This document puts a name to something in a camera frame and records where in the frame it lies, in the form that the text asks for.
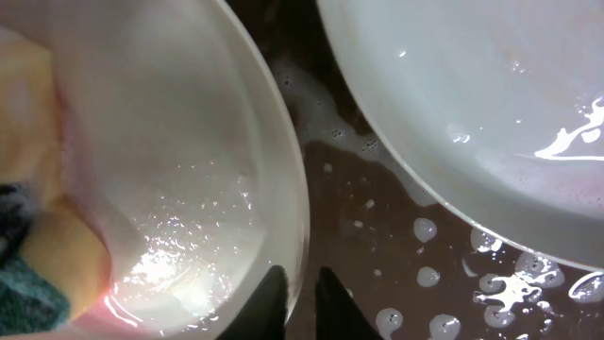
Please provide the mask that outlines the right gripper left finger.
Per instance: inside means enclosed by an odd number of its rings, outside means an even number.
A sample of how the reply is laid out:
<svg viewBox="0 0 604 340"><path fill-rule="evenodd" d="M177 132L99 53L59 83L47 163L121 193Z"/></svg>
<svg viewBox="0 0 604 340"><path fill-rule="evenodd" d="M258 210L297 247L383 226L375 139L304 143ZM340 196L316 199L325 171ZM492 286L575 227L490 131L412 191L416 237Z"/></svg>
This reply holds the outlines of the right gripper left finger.
<svg viewBox="0 0 604 340"><path fill-rule="evenodd" d="M288 288L284 268L272 266L217 340L283 340Z"/></svg>

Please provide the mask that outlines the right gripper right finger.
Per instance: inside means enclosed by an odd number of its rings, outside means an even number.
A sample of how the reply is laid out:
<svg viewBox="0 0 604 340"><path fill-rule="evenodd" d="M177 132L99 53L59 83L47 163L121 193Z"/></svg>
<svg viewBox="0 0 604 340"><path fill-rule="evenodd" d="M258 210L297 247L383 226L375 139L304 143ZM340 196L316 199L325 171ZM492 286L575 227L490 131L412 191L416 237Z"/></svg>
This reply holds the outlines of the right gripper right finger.
<svg viewBox="0 0 604 340"><path fill-rule="evenodd" d="M381 340L361 309L329 267L314 287L317 340Z"/></svg>

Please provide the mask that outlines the cream plate with red stain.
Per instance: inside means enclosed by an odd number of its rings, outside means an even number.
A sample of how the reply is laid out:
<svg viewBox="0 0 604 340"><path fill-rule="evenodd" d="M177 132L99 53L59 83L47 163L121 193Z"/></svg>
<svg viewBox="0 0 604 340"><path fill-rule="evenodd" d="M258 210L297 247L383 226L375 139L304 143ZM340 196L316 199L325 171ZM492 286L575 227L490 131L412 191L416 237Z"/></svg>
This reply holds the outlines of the cream plate with red stain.
<svg viewBox="0 0 604 340"><path fill-rule="evenodd" d="M52 55L61 178L110 256L107 290L47 339L217 339L268 270L288 315L310 239L294 127L224 1L5 1Z"/></svg>

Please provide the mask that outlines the green and yellow sponge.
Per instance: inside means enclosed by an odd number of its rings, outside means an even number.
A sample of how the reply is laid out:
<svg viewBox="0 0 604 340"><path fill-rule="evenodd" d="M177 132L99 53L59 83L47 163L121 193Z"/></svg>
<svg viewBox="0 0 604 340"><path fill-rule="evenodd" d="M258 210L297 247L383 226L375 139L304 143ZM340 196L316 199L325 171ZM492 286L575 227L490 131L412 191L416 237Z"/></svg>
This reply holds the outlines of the green and yellow sponge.
<svg viewBox="0 0 604 340"><path fill-rule="evenodd" d="M52 332L107 290L110 256L61 178L52 55L1 31L1 333Z"/></svg>

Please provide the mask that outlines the pale green plate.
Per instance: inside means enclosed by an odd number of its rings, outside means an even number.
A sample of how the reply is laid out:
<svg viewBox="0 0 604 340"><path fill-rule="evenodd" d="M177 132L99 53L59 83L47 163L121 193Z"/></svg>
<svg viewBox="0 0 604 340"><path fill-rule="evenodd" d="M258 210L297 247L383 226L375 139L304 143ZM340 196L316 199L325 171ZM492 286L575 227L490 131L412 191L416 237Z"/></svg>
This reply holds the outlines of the pale green plate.
<svg viewBox="0 0 604 340"><path fill-rule="evenodd" d="M602 0L324 0L367 122L450 211L603 265Z"/></svg>

